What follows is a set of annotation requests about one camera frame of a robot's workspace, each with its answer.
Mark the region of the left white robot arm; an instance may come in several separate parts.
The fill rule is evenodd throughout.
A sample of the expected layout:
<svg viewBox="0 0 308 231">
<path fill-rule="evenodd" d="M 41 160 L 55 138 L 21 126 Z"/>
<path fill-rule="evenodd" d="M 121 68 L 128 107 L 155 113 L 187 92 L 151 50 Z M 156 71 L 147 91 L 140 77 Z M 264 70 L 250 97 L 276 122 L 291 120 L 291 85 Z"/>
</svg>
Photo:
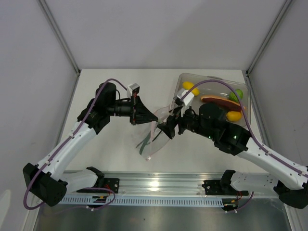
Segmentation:
<svg viewBox="0 0 308 231">
<path fill-rule="evenodd" d="M 140 87 L 130 84 L 124 87 L 128 97 L 116 98 L 116 79 L 108 79 L 95 91 L 87 107 L 77 117 L 68 136 L 61 141 L 45 158 L 33 165 L 28 163 L 23 168 L 26 192 L 23 199 L 27 205 L 29 193 L 34 194 L 48 206 L 57 205 L 67 193 L 75 191 L 110 192 L 104 188 L 104 173 L 94 167 L 65 174 L 67 166 L 80 150 L 110 122 L 112 116 L 128 117 L 131 125 L 139 125 L 158 121 L 138 96 Z"/>
</svg>

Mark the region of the red meat slice toy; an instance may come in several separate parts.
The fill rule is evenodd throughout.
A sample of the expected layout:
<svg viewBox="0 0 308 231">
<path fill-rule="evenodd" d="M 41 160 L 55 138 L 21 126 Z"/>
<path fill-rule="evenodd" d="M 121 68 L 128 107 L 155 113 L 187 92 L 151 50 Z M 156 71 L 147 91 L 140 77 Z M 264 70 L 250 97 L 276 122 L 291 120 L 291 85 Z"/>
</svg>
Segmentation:
<svg viewBox="0 0 308 231">
<path fill-rule="evenodd" d="M 221 98 L 219 96 L 214 96 L 214 95 L 204 95 L 200 97 L 201 101 L 203 103 L 215 103 L 220 107 L 223 107 L 225 109 L 228 109 L 229 111 L 242 111 L 245 110 L 246 107 L 241 105 L 239 103 L 233 102 L 231 100 Z"/>
</svg>

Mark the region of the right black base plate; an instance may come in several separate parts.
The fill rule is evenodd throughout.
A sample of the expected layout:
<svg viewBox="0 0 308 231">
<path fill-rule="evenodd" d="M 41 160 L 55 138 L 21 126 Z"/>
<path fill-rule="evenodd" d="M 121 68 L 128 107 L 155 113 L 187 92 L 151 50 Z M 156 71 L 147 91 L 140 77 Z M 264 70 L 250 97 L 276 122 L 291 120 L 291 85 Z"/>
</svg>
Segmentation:
<svg viewBox="0 0 308 231">
<path fill-rule="evenodd" d="M 202 187 L 206 195 L 248 196 L 248 191 L 237 191 L 228 182 L 221 180 L 204 180 Z"/>
</svg>

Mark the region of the green guava toy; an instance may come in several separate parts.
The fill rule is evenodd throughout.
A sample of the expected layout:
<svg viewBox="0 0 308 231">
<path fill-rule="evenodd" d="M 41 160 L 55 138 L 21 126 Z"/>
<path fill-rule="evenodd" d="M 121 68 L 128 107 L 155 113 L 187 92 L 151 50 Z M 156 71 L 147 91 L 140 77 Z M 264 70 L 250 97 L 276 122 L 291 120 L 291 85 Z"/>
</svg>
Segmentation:
<svg viewBox="0 0 308 231">
<path fill-rule="evenodd" d="M 243 98 L 244 93 L 242 92 L 242 90 L 240 89 L 236 89 L 235 93 L 231 92 L 229 94 L 229 100 L 238 103 L 239 100 L 241 100 Z"/>
</svg>

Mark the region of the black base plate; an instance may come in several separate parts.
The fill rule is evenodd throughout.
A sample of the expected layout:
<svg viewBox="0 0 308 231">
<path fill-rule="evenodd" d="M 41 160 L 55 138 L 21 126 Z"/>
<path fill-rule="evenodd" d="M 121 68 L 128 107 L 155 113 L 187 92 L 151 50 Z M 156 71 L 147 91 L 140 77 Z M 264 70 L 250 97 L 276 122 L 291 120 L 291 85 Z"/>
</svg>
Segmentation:
<svg viewBox="0 0 308 231">
<path fill-rule="evenodd" d="M 98 188 L 108 188 L 111 189 L 114 193 L 118 193 L 120 186 L 119 178 L 104 178 L 103 180 L 98 181 Z"/>
<path fill-rule="evenodd" d="M 206 195 L 248 196 L 248 191 L 237 191 L 228 182 L 221 180 L 204 180 L 202 187 Z"/>
</svg>

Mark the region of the green onion toy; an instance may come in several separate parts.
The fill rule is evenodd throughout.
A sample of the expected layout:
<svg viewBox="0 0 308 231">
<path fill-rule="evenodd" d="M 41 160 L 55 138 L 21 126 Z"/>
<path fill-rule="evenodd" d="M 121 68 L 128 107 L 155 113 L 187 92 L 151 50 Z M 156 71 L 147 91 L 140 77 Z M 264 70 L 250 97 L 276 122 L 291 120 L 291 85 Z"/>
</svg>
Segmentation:
<svg viewBox="0 0 308 231">
<path fill-rule="evenodd" d="M 157 122 L 141 125 L 134 141 L 138 153 L 145 159 L 162 149 L 169 141 L 169 138 L 157 127 Z"/>
</svg>

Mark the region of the clear zip top bag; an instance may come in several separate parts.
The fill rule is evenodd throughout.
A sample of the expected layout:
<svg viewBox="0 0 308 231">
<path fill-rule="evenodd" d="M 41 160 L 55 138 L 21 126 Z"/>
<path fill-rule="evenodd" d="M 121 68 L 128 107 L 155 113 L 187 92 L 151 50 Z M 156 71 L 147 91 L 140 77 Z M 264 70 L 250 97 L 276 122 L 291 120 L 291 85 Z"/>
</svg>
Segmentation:
<svg viewBox="0 0 308 231">
<path fill-rule="evenodd" d="M 167 106 L 157 108 L 153 114 L 158 121 L 141 125 L 140 130 L 135 134 L 135 150 L 146 161 L 150 161 L 155 153 L 162 149 L 169 141 L 169 137 L 160 129 L 158 125 L 166 122 L 174 108 L 174 100 Z"/>
</svg>

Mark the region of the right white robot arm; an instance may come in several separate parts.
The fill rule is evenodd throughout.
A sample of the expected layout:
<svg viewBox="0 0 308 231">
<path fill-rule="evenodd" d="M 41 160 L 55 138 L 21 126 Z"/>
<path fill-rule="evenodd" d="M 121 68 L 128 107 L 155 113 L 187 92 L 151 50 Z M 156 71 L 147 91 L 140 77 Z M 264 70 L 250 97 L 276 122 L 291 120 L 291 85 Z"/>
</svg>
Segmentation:
<svg viewBox="0 0 308 231">
<path fill-rule="evenodd" d="M 259 142 L 245 128 L 230 123 L 225 111 L 214 103 L 200 106 L 195 113 L 189 108 L 184 114 L 178 107 L 158 124 L 170 139 L 185 131 L 213 141 L 220 151 L 252 162 L 267 171 L 266 175 L 226 170 L 219 180 L 205 180 L 207 195 L 275 194 L 280 201 L 297 209 L 308 205 L 308 168 L 290 161 Z"/>
</svg>

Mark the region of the yellow lemon toy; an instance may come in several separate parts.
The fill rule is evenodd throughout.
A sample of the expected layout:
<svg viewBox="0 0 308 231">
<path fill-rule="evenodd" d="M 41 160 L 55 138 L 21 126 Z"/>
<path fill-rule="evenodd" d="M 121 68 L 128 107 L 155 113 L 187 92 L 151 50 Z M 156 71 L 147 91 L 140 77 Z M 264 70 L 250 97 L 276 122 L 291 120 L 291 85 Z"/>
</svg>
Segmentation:
<svg viewBox="0 0 308 231">
<path fill-rule="evenodd" d="M 242 118 L 242 112 L 238 111 L 229 111 L 226 114 L 227 120 L 230 122 L 238 122 Z"/>
</svg>

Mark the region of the yellow mango toy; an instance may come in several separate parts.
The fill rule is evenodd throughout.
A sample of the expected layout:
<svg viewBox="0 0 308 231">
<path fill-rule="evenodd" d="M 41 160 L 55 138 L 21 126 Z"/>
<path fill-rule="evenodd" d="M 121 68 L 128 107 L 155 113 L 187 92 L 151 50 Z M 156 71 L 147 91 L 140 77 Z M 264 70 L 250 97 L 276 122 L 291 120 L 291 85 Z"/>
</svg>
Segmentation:
<svg viewBox="0 0 308 231">
<path fill-rule="evenodd" d="M 185 90 L 190 90 L 194 87 L 194 84 L 192 82 L 189 82 L 189 81 L 184 81 L 182 83 L 182 87 L 185 89 Z M 200 95 L 200 91 L 199 89 L 196 87 L 194 88 L 191 93 L 194 95 L 194 96 L 198 96 Z"/>
</svg>

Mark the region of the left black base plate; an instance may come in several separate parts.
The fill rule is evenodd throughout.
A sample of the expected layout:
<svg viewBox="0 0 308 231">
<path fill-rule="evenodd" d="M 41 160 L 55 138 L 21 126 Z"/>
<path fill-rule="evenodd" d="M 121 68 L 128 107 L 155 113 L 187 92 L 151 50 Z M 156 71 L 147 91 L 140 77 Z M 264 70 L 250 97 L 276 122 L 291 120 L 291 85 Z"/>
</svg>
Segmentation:
<svg viewBox="0 0 308 231">
<path fill-rule="evenodd" d="M 111 189 L 114 193 L 118 193 L 120 186 L 119 178 L 104 178 L 103 180 L 98 181 L 98 188 L 108 188 Z"/>
</svg>

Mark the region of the aluminium mounting rail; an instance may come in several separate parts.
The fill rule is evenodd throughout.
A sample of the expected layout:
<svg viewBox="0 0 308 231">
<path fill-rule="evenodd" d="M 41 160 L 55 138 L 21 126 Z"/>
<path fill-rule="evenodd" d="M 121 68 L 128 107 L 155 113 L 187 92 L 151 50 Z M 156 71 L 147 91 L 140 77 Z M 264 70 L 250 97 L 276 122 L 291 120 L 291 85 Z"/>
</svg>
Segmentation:
<svg viewBox="0 0 308 231">
<path fill-rule="evenodd" d="M 104 178 L 119 178 L 117 196 L 195 197 L 205 196 L 204 180 L 221 180 L 222 174 L 171 174 L 107 172 Z M 276 198 L 277 181 L 267 174 L 240 174 L 244 191 L 264 198 Z"/>
</svg>

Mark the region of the clear plastic tray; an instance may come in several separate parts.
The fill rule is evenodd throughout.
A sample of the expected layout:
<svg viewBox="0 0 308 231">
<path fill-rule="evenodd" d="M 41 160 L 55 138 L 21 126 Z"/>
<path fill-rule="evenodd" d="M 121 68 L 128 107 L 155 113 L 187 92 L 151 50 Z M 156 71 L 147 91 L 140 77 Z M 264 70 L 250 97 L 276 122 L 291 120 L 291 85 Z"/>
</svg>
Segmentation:
<svg viewBox="0 0 308 231">
<path fill-rule="evenodd" d="M 216 79 L 221 80 L 228 85 L 230 85 L 234 90 L 240 89 L 243 92 L 243 98 L 241 99 L 245 113 L 248 119 L 248 123 L 251 123 L 251 99 L 250 99 L 250 90 L 249 88 L 244 84 L 236 81 L 230 81 L 225 79 L 220 79 L 218 77 L 212 77 L 212 76 L 201 76 L 201 75 L 195 75 L 190 73 L 182 73 L 179 78 L 178 82 L 175 88 L 174 96 L 177 95 L 179 91 L 183 88 L 183 82 L 188 81 L 193 83 L 194 85 L 208 79 Z M 201 101 L 202 96 L 207 95 L 214 95 L 221 98 L 229 98 L 229 94 L 231 93 L 231 90 L 227 88 L 226 86 L 216 83 L 216 82 L 210 82 L 206 84 L 202 84 L 198 86 L 198 89 L 200 91 L 200 94 L 198 96 L 195 96 L 192 101 L 192 109 L 198 114 L 199 107 L 203 104 Z"/>
</svg>

